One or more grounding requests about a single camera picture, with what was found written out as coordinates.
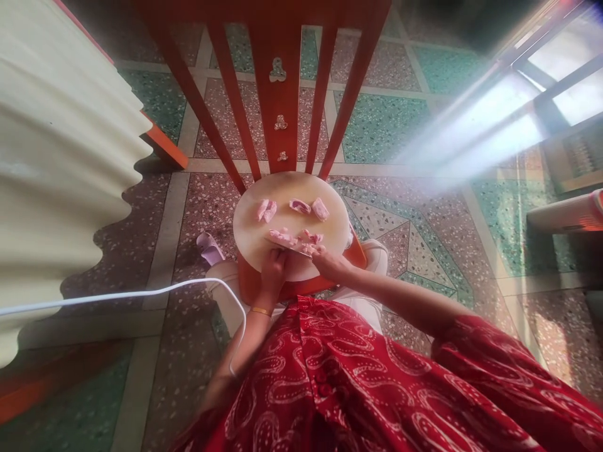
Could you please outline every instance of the sleeve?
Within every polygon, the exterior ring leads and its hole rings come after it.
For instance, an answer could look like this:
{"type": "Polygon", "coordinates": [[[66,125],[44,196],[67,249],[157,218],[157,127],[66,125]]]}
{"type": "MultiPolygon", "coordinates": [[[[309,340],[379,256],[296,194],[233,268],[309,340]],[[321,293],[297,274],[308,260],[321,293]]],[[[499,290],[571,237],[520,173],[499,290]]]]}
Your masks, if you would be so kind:
{"type": "Polygon", "coordinates": [[[432,357],[504,411],[547,451],[603,451],[603,414],[549,374],[524,345],[478,316],[461,316],[432,357]]]}

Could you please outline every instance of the hand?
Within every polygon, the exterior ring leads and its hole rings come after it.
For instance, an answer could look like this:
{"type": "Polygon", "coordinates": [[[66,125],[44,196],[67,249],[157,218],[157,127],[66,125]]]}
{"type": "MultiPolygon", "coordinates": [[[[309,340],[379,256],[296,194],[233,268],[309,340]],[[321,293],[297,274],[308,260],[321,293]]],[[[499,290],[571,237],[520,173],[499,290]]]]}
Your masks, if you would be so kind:
{"type": "Polygon", "coordinates": [[[355,269],[345,257],[335,256],[324,249],[312,254],[312,264],[321,276],[337,284],[344,284],[355,269]]]}
{"type": "Polygon", "coordinates": [[[261,292],[274,299],[285,283],[285,266],[288,253],[281,249],[271,249],[262,263],[262,288],[261,292]]]}

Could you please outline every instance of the woman's right hand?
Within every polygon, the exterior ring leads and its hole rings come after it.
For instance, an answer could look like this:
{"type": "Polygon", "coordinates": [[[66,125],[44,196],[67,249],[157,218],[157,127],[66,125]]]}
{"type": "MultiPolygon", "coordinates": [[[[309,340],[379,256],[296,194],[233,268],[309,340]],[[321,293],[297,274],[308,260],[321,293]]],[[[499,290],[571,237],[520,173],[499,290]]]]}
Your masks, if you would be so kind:
{"type": "Polygon", "coordinates": [[[321,276],[336,284],[345,284],[356,268],[344,256],[335,256],[326,250],[312,254],[312,264],[321,276]]]}

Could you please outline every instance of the white cable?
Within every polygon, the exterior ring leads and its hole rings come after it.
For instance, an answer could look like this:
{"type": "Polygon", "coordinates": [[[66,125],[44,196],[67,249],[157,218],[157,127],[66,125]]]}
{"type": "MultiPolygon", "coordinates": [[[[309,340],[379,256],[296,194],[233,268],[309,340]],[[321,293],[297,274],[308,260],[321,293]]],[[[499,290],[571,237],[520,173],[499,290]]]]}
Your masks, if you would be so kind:
{"type": "Polygon", "coordinates": [[[79,297],[79,298],[70,298],[58,301],[46,301],[44,303],[34,303],[34,304],[22,304],[21,306],[9,306],[8,308],[0,308],[0,317],[11,315],[11,314],[20,314],[24,312],[30,311],[39,311],[40,309],[48,309],[48,308],[62,308],[63,306],[71,306],[72,304],[80,304],[80,303],[91,303],[93,301],[105,301],[110,299],[118,299],[118,298],[131,298],[131,297],[140,297],[140,296],[151,296],[151,295],[159,295],[165,292],[172,291],[174,289],[178,289],[182,286],[188,286],[189,284],[197,284],[197,283],[219,283],[224,286],[224,288],[231,294],[234,301],[239,305],[239,309],[241,309],[241,313],[243,314],[243,329],[241,331],[241,337],[239,338],[239,343],[237,344],[237,348],[234,350],[232,354],[232,358],[228,363],[228,370],[231,371],[233,377],[237,378],[237,375],[234,373],[232,369],[232,360],[236,356],[239,351],[239,347],[243,342],[243,336],[245,335],[245,327],[247,327],[247,313],[243,308],[243,305],[234,294],[232,289],[226,284],[223,280],[217,278],[200,278],[200,279],[190,279],[189,281],[179,282],[178,284],[174,284],[172,286],[157,289],[154,291],[138,291],[138,292],[123,292],[117,294],[105,294],[105,295],[92,295],[88,297],[79,297]]]}

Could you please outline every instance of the white container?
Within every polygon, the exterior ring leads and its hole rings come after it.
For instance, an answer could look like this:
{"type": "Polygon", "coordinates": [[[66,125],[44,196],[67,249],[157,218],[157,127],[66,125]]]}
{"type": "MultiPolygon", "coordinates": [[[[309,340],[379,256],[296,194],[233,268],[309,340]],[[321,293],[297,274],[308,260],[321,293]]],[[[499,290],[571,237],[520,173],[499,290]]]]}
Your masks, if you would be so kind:
{"type": "Polygon", "coordinates": [[[528,212],[528,223],[550,234],[603,230],[603,188],[528,212]]]}

